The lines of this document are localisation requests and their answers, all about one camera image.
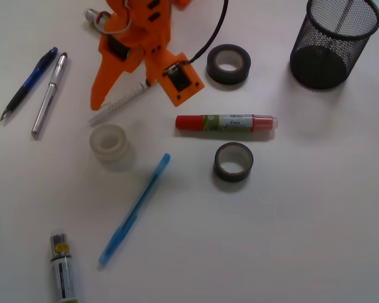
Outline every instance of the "blue pen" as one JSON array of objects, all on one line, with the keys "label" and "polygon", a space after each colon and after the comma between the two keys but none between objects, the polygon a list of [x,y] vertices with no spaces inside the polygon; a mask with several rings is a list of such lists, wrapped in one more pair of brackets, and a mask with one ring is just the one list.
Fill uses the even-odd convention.
[{"label": "blue pen", "polygon": [[160,175],[163,173],[163,170],[165,169],[169,161],[170,161],[170,155],[166,153],[163,156],[162,160],[160,161],[159,165],[156,167],[154,173],[150,177],[148,184],[145,186],[145,188],[139,195],[139,198],[136,200],[136,202],[132,206],[131,210],[129,211],[125,219],[123,220],[122,224],[114,232],[114,235],[112,236],[107,247],[102,253],[99,259],[99,263],[102,266],[105,266],[107,264],[109,258],[112,256],[112,254],[114,254],[115,250],[120,245],[120,243],[122,243],[126,234],[129,232],[129,229],[132,227],[133,223],[138,218],[139,209],[143,206],[144,202],[150,196],[150,193],[156,186],[157,181],[160,179]]},{"label": "blue pen", "polygon": [[20,87],[18,92],[11,99],[10,103],[7,105],[3,114],[1,115],[0,122],[11,114],[22,102],[27,93],[31,90],[31,88],[36,84],[38,79],[44,73],[45,69],[51,64],[53,59],[55,59],[57,54],[57,48],[54,47],[49,52],[47,52],[38,62],[36,67],[33,69],[31,75],[28,77],[26,82],[24,82],[23,86]]}]

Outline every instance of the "red cap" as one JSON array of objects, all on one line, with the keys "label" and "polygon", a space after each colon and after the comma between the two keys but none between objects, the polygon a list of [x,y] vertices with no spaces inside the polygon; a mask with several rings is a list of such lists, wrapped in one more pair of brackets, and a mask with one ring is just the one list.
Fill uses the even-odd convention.
[{"label": "red cap", "polygon": [[177,116],[176,127],[186,131],[201,131],[203,116]]}]

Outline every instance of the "silver pen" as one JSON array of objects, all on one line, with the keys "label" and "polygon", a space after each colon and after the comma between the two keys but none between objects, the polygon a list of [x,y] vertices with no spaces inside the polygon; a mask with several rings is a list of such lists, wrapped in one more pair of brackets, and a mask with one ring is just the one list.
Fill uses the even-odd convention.
[{"label": "silver pen", "polygon": [[61,54],[59,60],[56,63],[55,69],[51,76],[51,80],[49,81],[49,86],[46,91],[44,100],[42,101],[42,104],[40,106],[38,116],[35,120],[35,123],[33,124],[31,135],[33,136],[34,139],[38,138],[39,131],[42,127],[47,111],[49,110],[49,106],[52,103],[52,99],[55,96],[57,87],[59,86],[62,80],[62,76],[63,76],[67,63],[68,63],[68,55],[67,53],[64,52],[63,54]]}]

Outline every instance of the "tape roll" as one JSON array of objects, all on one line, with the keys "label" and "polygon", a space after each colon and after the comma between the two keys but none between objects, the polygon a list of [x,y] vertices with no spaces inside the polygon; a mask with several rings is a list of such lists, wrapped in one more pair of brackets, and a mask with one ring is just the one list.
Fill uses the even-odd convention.
[{"label": "tape roll", "polygon": [[[224,70],[219,65],[230,64],[235,70]],[[250,71],[250,55],[240,46],[222,44],[213,48],[208,55],[207,72],[217,83],[235,85],[243,82]]]},{"label": "tape roll", "polygon": [[113,162],[125,154],[128,149],[128,139],[124,130],[118,125],[104,124],[91,133],[90,146],[98,160]]},{"label": "tape roll", "polygon": [[[242,169],[240,171],[228,171],[229,168],[224,167],[224,164],[228,162],[234,163],[242,167]],[[223,181],[240,182],[250,175],[253,163],[253,154],[247,146],[230,142],[223,144],[216,151],[214,171]]]}]

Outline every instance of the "wire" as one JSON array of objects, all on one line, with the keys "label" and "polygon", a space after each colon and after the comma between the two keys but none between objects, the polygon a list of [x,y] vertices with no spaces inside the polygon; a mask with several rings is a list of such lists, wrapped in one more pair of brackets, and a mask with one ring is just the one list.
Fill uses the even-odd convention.
[{"label": "wire", "polygon": [[212,44],[212,42],[215,40],[217,34],[219,33],[220,28],[222,27],[223,20],[225,19],[225,16],[226,16],[226,11],[227,11],[227,6],[228,5],[229,5],[229,0],[224,0],[223,9],[222,9],[222,13],[220,14],[219,22],[217,23],[215,31],[212,34],[212,36],[210,36],[208,42],[195,54],[195,56],[191,60],[184,61],[184,62],[182,62],[183,64],[191,64],[191,63],[193,63],[200,56],[202,56],[204,52],[207,51],[207,49],[210,47],[210,45]]},{"label": "wire", "polygon": [[128,18],[129,18],[129,22],[128,24],[126,25],[125,28],[123,28],[122,30],[117,30],[115,32],[106,32],[105,30],[101,29],[100,26],[99,26],[99,21],[100,21],[100,18],[102,15],[106,15],[109,13],[107,13],[106,11],[102,11],[100,12],[98,15],[97,15],[97,19],[94,21],[94,27],[102,34],[104,35],[118,35],[119,33],[124,33],[126,32],[127,30],[129,30],[129,27],[131,27],[131,24],[132,24],[132,19],[129,17],[129,6],[128,6],[128,0],[125,0],[125,4],[126,8],[128,9]]}]

